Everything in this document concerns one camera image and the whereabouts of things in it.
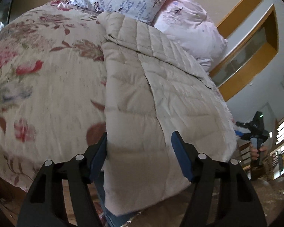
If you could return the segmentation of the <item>right hand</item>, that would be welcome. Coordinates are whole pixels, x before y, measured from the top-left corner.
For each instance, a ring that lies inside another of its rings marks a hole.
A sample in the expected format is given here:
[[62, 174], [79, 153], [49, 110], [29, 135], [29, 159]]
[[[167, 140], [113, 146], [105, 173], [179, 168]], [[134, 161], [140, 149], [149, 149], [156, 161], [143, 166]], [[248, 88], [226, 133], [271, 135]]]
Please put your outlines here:
[[260, 147], [259, 150], [257, 150], [256, 147], [250, 144], [249, 151], [250, 151], [250, 158], [252, 161], [254, 161], [254, 160], [257, 160], [260, 157], [260, 155], [263, 155], [264, 157], [266, 157], [268, 153], [268, 147], [263, 145]]

